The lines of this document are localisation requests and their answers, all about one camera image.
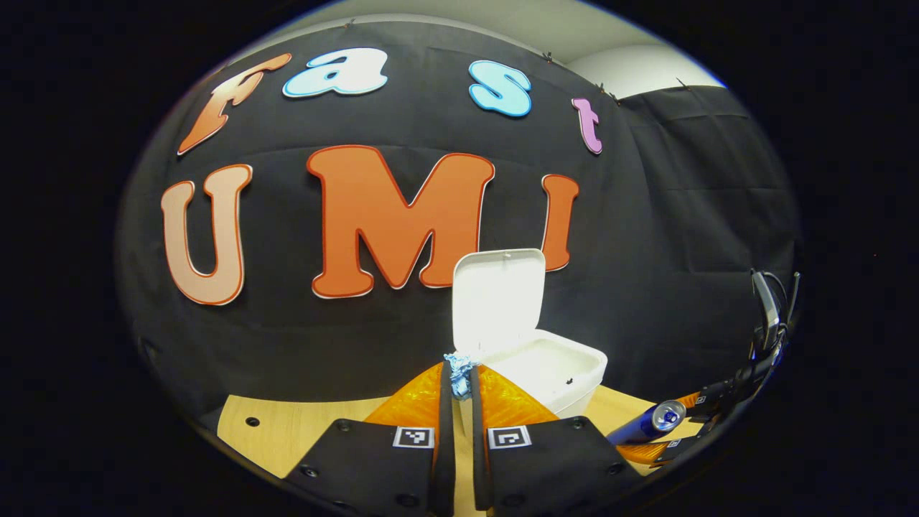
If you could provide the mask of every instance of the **letter m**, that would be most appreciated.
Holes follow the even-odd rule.
[[[328,147],[306,167],[323,184],[323,273],[312,281],[317,296],[373,289],[373,276],[360,268],[361,239],[393,289],[408,282],[429,237],[431,259],[419,274],[428,287],[451,285],[456,263],[479,250],[482,196],[494,177],[494,166],[480,156],[445,155],[411,203],[373,147]]]

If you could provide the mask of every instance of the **blue cloth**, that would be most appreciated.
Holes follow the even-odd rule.
[[[469,372],[479,365],[472,357],[458,353],[445,353],[444,359],[450,362],[450,384],[453,386],[453,397],[466,400],[471,396]]]

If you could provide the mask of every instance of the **light blue letter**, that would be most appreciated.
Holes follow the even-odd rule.
[[[523,72],[494,61],[476,61],[469,65],[469,73],[481,83],[469,87],[469,95],[479,108],[500,111],[510,117],[529,113],[530,84]]]
[[[342,58],[342,63],[332,63]],[[372,92],[386,84],[386,75],[380,73],[386,58],[386,52],[378,49],[329,52],[306,63],[306,70],[291,77],[284,85],[284,95],[313,97],[330,90],[343,95]]]

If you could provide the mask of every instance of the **decorative letter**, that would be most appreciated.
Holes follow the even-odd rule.
[[[488,160],[460,153],[434,165],[412,203],[405,202],[380,151],[340,145],[317,151],[306,163],[323,183],[323,273],[312,281],[322,298],[367,294],[373,276],[360,268],[358,241],[394,289],[402,289],[431,238],[431,259],[418,275],[428,287],[453,283],[453,269],[479,250]]]
[[[572,222],[572,205],[580,190],[571,178],[549,174],[542,179],[542,189],[549,196],[546,203],[546,233],[542,237],[542,254],[546,256],[546,271],[560,270],[568,265],[568,230]]]
[[[281,54],[274,59],[257,64],[241,74],[234,75],[220,86],[214,88],[214,91],[210,92],[208,104],[198,115],[191,132],[178,146],[178,155],[181,156],[187,153],[192,147],[204,142],[220,131],[229,118],[223,114],[223,108],[227,102],[232,100],[234,106],[239,106],[258,86],[258,82],[262,80],[262,75],[265,75],[265,70],[277,70],[287,64],[288,61],[290,61],[290,54]]]
[[[476,61],[469,65],[469,73],[481,83],[469,87],[469,95],[479,108],[500,111],[509,117],[529,113],[530,83],[523,72],[494,61]]]
[[[216,262],[211,274],[195,269],[188,255],[186,208],[195,193],[191,181],[176,183],[163,193],[163,240],[166,263],[179,291],[204,305],[226,305],[243,289],[243,247],[239,237],[239,194],[252,179],[252,168],[234,165],[215,170],[204,180],[211,196],[211,225]]]
[[[596,113],[590,109],[590,101],[586,98],[573,98],[572,106],[577,109],[578,120],[581,122],[581,138],[587,145],[590,152],[599,155],[603,151],[603,143],[596,138],[594,133],[594,124],[599,124],[600,119]]]
[[[372,92],[386,84],[386,75],[380,73],[386,57],[386,52],[378,49],[329,52],[306,63],[306,70],[291,77],[284,85],[284,95],[297,98],[330,90],[342,95]]]

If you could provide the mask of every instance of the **white box lid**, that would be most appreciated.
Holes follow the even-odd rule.
[[[536,328],[546,257],[538,249],[470,253],[453,270],[453,345],[475,355]]]

